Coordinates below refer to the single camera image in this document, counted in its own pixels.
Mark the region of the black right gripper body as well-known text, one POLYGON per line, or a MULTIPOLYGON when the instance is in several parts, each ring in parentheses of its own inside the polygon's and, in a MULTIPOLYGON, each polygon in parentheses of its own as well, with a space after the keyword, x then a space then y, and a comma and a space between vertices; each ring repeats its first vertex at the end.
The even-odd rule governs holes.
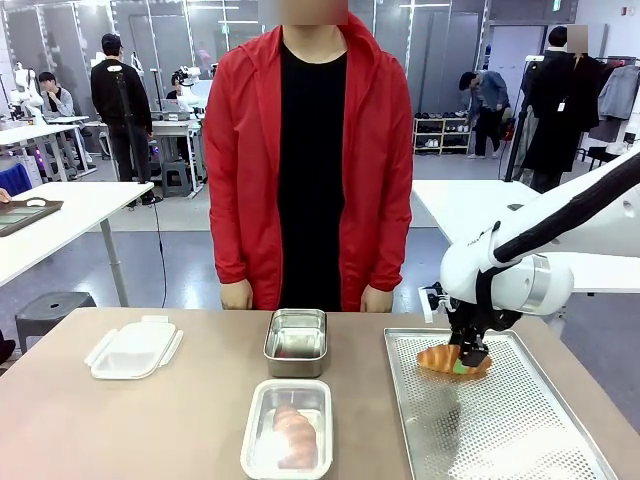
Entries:
POLYGON ((489 325, 489 309, 454 298, 450 302, 447 308, 449 343, 458 345, 462 351, 487 351, 484 335, 489 325))

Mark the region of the person's left hand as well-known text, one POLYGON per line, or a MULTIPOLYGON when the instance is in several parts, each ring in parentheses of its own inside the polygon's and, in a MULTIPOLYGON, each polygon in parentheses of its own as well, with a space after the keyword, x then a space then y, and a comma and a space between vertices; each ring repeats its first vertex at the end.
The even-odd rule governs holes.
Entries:
POLYGON ((393 309, 393 292, 366 286, 361 296, 362 313, 388 314, 393 309))

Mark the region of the person's right hand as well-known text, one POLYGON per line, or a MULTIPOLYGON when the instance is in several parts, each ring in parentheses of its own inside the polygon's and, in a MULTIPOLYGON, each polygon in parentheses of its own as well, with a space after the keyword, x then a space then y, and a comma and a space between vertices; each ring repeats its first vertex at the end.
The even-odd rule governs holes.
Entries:
POLYGON ((248 280, 220 285, 220 302, 224 310, 251 310, 253 289, 248 280))

